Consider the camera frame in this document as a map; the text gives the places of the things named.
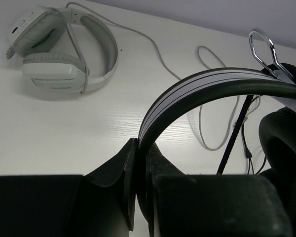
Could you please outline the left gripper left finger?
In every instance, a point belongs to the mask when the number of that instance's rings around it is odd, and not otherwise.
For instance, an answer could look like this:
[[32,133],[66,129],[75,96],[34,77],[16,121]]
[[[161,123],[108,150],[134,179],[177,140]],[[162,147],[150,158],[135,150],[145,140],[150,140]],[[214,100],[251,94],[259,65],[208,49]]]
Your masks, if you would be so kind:
[[137,145],[87,175],[0,176],[0,237],[129,236]]

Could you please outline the grey white headphones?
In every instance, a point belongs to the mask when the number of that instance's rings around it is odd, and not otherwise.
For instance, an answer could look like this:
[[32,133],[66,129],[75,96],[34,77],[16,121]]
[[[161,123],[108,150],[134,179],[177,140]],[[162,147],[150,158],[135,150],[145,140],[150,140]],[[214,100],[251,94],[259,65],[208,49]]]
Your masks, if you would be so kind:
[[[92,78],[72,26],[82,25],[100,44],[105,71]],[[118,65],[118,46],[110,29],[91,13],[35,6],[17,19],[7,32],[6,58],[22,57],[22,72],[35,86],[69,93],[103,87]]]

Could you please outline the black white headphones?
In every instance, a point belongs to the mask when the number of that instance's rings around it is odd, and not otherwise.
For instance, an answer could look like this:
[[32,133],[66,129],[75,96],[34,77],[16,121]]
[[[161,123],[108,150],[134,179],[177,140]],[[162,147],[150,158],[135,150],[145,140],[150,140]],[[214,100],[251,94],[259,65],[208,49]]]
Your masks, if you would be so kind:
[[262,70],[217,68],[193,74],[167,89],[146,113],[138,135],[138,183],[136,194],[139,207],[148,222],[146,156],[159,135],[176,119],[196,107],[217,99],[245,95],[246,99],[231,138],[215,175],[225,175],[235,140],[256,95],[271,96],[284,105],[267,114],[259,123],[259,140],[270,169],[252,175],[268,179],[289,218],[296,237],[296,67],[280,63],[271,39],[260,29],[253,29],[268,44],[273,63]]

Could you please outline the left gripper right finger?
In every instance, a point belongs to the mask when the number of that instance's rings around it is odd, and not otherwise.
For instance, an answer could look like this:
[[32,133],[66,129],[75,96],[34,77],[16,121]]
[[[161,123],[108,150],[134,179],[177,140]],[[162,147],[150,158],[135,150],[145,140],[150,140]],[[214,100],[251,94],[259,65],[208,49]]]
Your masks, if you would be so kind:
[[152,237],[291,237],[272,183],[254,175],[185,175],[153,145],[146,156]]

